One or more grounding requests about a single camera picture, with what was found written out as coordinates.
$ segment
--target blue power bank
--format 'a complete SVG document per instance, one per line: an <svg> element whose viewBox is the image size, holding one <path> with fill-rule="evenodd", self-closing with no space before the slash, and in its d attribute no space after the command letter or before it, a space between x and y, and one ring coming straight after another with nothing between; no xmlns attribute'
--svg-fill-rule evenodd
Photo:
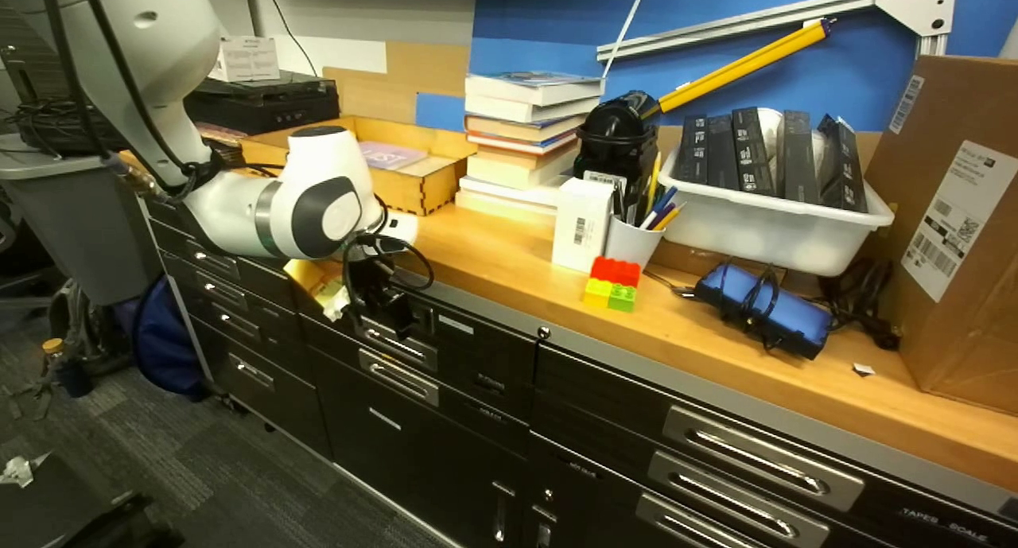
<svg viewBox="0 0 1018 548"><path fill-rule="evenodd" d="M726 319L739 320L762 337L766 345L814 359L827 342L831 314L781 288L771 308L775 286L768 281L760 283L755 298L743 310L757 281L756 276L738 266L723 264L696 283L693 294L720 309Z"/></svg>

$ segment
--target wooden box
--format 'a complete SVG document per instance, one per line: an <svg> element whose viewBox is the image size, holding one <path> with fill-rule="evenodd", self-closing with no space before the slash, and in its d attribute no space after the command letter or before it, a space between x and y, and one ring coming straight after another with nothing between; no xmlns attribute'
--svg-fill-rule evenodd
<svg viewBox="0 0 1018 548"><path fill-rule="evenodd" d="M453 202L459 179L466 175L466 157L477 146L466 142L462 132L425 128L396 121L364 117L342 117L308 126L342 126L357 141L374 141L418 149L429 157L399 170L371 169L375 193L393 210L428 216ZM287 138L299 128L257 134L240 142L248 164L286 164Z"/></svg>

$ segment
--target metal bracket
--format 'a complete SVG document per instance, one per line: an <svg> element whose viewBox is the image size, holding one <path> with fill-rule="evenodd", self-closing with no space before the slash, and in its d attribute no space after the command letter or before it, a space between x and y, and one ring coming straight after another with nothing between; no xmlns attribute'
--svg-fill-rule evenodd
<svg viewBox="0 0 1018 548"><path fill-rule="evenodd" d="M917 56L943 55L947 48L947 34L950 33L954 19L954 5L955 0L806 0L653 36L632 38L619 44L615 57L624 59L627 56L680 49L871 8L887 12L919 36L916 43ZM614 43L598 47L598 61L610 59L614 48Z"/></svg>

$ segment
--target stack of books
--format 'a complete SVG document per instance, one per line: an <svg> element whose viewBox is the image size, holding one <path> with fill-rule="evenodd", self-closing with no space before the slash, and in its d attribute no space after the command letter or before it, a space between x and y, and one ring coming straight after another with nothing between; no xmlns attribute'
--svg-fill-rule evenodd
<svg viewBox="0 0 1018 548"><path fill-rule="evenodd" d="M478 150L467 159L456 203L554 219L555 189L579 152L576 128L600 103L604 81L549 72L469 75L465 92L467 141Z"/></svg>

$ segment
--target white box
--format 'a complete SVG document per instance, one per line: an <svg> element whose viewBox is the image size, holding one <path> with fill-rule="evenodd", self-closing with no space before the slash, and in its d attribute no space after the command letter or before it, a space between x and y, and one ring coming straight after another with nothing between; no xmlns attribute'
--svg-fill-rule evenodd
<svg viewBox="0 0 1018 548"><path fill-rule="evenodd" d="M279 78L276 40L260 37L219 38L219 56L209 76L227 83Z"/></svg>
<svg viewBox="0 0 1018 548"><path fill-rule="evenodd" d="M663 170L658 181L675 186L673 202L685 207L668 225L666 240L789 270L840 275L869 232L894 222L894 212L868 183L869 213L862 214L680 182L671 174Z"/></svg>
<svg viewBox="0 0 1018 548"><path fill-rule="evenodd" d="M579 178L559 188L552 263L589 273L605 251L614 186Z"/></svg>

